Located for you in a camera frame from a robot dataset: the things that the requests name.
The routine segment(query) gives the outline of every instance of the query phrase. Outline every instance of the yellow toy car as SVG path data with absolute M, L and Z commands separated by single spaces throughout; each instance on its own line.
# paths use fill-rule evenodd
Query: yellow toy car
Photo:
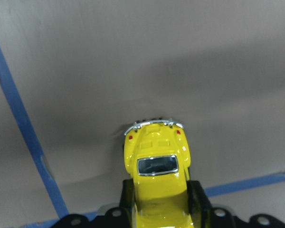
M 190 151 L 183 125 L 135 123 L 125 133 L 124 165 L 133 179 L 132 227 L 193 227 L 188 209 Z

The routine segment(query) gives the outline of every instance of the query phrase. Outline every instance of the silver screw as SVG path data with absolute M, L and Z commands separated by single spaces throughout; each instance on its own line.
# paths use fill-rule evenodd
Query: silver screw
M 112 212 L 113 217 L 119 217 L 122 215 L 122 212 L 119 209 L 116 209 Z
M 71 221 L 72 226 L 79 225 L 81 223 L 81 220 L 79 218 L 75 218 Z
M 224 217 L 226 215 L 225 211 L 222 209 L 215 209 L 214 213 L 216 216 L 219 216 L 219 217 Z
M 258 217 L 257 221 L 259 224 L 264 225 L 264 226 L 268 226 L 270 224 L 269 220 L 263 216 Z

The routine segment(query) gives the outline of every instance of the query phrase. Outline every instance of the yellow car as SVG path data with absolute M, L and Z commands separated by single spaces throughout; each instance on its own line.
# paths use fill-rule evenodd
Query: yellow car
M 190 151 L 182 124 L 145 121 L 124 135 L 124 165 L 135 192 L 132 226 L 192 228 L 186 182 Z

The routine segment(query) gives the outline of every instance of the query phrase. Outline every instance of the silver window trim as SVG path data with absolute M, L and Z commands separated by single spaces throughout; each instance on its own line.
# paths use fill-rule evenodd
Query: silver window trim
M 144 121 L 141 123 L 135 122 L 133 126 L 129 127 L 128 130 L 125 131 L 124 135 L 126 136 L 132 129 L 137 131 L 138 129 L 141 129 L 145 125 L 150 125 L 150 124 L 155 124 L 155 123 L 156 124 L 163 123 L 164 125 L 170 126 L 170 127 L 172 127 L 173 125 L 176 125 L 180 128 L 184 128 L 183 124 L 173 121 L 173 120 L 150 120 L 150 121 Z
M 140 161 L 152 160 L 152 159 L 156 159 L 156 158 L 175 158 L 175 160 L 176 160 L 176 169 L 170 170 L 170 171 L 165 171 L 165 172 L 156 172 L 156 173 L 139 173 L 138 163 Z M 159 176 L 159 175 L 164 175 L 164 174 L 168 174 L 168 173 L 178 172 L 178 170 L 179 170 L 179 163 L 178 163 L 177 157 L 175 155 L 142 158 L 142 159 L 138 159 L 137 160 L 137 173 L 140 176 Z

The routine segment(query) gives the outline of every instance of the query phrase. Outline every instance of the car rear window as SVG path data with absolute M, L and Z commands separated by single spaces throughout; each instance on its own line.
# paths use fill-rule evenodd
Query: car rear window
M 138 175 L 156 176 L 178 171 L 177 159 L 174 155 L 139 159 Z

